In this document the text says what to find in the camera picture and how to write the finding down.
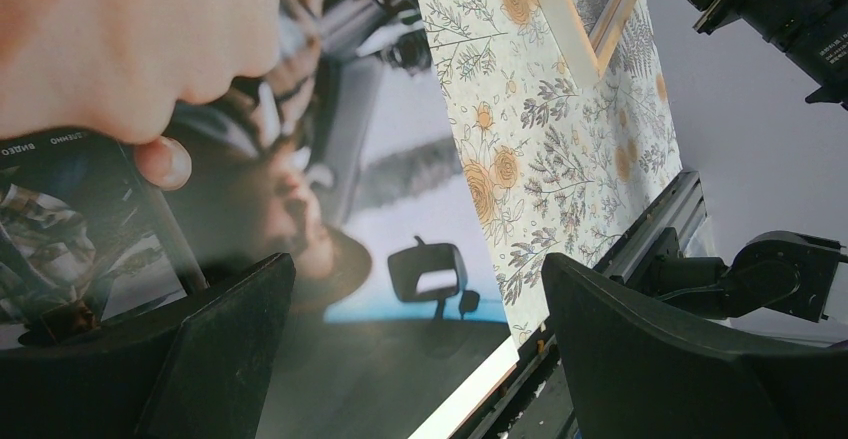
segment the camouflage clothing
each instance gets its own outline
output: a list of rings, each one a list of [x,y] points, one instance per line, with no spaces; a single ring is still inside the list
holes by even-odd
[[[85,218],[61,200],[14,184],[0,194],[0,309],[31,324],[80,299],[95,248]]]

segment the white wall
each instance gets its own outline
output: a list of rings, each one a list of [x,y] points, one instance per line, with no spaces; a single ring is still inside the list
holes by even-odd
[[[805,104],[818,86],[747,24],[698,35],[686,0],[648,4],[681,157],[701,173],[719,254],[729,262],[775,229],[848,244],[848,112]],[[760,313],[747,326],[809,325],[793,324]],[[815,335],[848,338],[848,329]]]

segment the wooden frame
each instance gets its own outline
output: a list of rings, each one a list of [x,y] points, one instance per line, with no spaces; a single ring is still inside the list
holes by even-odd
[[[584,88],[600,82],[636,0],[610,0],[590,34],[574,0],[539,0],[539,5],[576,85]]]

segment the hand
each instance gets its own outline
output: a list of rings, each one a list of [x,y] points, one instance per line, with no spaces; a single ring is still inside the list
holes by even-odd
[[[191,156],[173,139],[160,136],[136,146],[134,157],[141,175],[164,191],[183,187],[191,176]]]

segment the tablecloth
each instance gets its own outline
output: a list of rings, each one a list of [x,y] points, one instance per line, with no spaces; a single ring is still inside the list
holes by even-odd
[[[419,0],[517,344],[548,317],[547,253],[594,265],[681,170],[646,0],[578,89],[537,0]],[[607,0],[575,0],[587,30]]]

